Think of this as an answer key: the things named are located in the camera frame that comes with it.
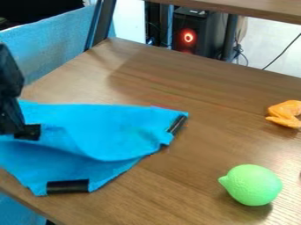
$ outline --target white wall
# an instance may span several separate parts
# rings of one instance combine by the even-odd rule
[[[84,0],[95,4],[97,0]],[[142,0],[117,0],[114,28],[118,38],[145,43],[145,12]]]

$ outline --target computer tower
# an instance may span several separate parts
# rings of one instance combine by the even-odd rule
[[[173,50],[218,58],[227,14],[180,7],[173,14]]]

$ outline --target wooden table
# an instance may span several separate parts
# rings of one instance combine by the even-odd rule
[[[125,40],[105,40],[23,98],[43,103],[159,105],[190,112],[169,149],[89,194],[34,197],[0,170],[0,190],[57,224],[301,224],[301,134],[265,121],[267,107],[301,99],[301,79]],[[284,189],[245,207],[217,179],[254,163]]]
[[[147,0],[301,25],[299,0]]]

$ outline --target red light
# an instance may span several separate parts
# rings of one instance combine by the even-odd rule
[[[187,43],[190,43],[191,41],[193,41],[194,40],[194,35],[192,34],[192,33],[185,33],[184,34],[184,40],[185,40],[185,42],[187,42]]]

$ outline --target floor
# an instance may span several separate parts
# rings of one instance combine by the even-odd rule
[[[241,43],[249,66],[264,68],[300,33],[301,25],[249,18],[247,34]],[[239,63],[245,63],[242,57],[239,58]],[[301,37],[267,70],[301,77]]]

